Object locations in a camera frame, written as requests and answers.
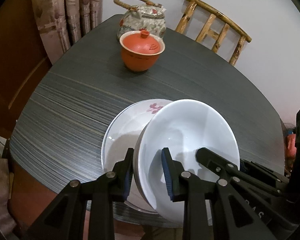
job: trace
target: floral teapot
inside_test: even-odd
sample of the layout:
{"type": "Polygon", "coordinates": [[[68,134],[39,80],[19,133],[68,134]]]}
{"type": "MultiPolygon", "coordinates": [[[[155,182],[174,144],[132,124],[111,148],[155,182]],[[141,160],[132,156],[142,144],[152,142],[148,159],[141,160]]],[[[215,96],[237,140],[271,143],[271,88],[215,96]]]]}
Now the floral teapot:
{"type": "Polygon", "coordinates": [[[126,32],[141,30],[146,30],[160,38],[163,37],[166,31],[163,13],[166,9],[161,4],[155,4],[149,0],[140,1],[145,2],[145,4],[130,6],[120,0],[114,0],[115,4],[128,9],[120,21],[118,39],[126,32]]]}

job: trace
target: orange lid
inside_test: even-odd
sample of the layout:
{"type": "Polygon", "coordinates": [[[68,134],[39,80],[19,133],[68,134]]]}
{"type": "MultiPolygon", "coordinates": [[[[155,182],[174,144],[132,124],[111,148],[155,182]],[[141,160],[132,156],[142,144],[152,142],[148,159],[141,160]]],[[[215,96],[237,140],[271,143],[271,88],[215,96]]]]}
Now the orange lid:
{"type": "Polygon", "coordinates": [[[149,35],[148,31],[130,34],[122,41],[124,46],[136,53],[156,54],[160,52],[160,43],[149,35]]]}

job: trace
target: white wall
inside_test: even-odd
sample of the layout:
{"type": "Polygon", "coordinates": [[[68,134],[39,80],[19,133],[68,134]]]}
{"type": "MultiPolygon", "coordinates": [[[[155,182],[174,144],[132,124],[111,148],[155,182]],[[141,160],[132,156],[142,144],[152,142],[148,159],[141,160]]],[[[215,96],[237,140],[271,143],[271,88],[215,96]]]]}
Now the white wall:
{"type": "MultiPolygon", "coordinates": [[[[127,0],[129,4],[140,4],[127,0]]],[[[151,0],[167,9],[167,27],[175,29],[187,2],[184,0],[151,0]]],[[[202,0],[215,7],[248,35],[247,43],[235,67],[244,74],[270,101],[285,123],[295,124],[300,109],[300,13],[291,0],[202,0]]],[[[103,0],[102,20],[125,9],[103,0]]],[[[208,13],[196,9],[186,35],[195,39],[208,13]]],[[[221,29],[220,23],[212,28],[221,29]]],[[[213,40],[206,38],[204,45],[211,48],[213,40]]],[[[218,54],[229,60],[239,35],[228,32],[218,54]]]]}

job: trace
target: dark wood grain table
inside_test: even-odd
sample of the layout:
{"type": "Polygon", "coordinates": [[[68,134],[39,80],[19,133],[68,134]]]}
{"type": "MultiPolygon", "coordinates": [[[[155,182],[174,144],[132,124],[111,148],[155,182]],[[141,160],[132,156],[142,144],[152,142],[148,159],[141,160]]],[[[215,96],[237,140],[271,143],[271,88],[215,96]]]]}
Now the dark wood grain table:
{"type": "MultiPolygon", "coordinates": [[[[226,119],[241,158],[283,174],[279,115],[245,76],[211,50],[170,29],[156,64],[144,73],[132,73],[124,67],[116,39],[120,17],[111,17],[74,44],[32,94],[10,143],[11,155],[22,168],[56,193],[72,179],[95,180],[103,173],[103,136],[120,111],[150,98],[191,98],[226,119]]],[[[114,204],[114,217],[174,226],[123,203],[114,204]]]]}

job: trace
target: teapot handle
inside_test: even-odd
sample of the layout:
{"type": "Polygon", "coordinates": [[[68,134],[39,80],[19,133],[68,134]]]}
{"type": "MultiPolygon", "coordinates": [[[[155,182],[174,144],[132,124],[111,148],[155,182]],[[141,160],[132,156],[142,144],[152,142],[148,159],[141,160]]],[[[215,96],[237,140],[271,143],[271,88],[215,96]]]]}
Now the teapot handle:
{"type": "MultiPolygon", "coordinates": [[[[123,7],[123,8],[126,8],[128,10],[130,10],[131,7],[132,7],[131,5],[128,5],[127,3],[121,2],[120,0],[113,0],[113,1],[114,1],[115,4],[117,4],[117,5],[119,5],[119,6],[123,7]]],[[[140,0],[140,1],[145,2],[147,5],[155,5],[155,3],[153,3],[153,2],[151,2],[149,0],[140,0]]]]}

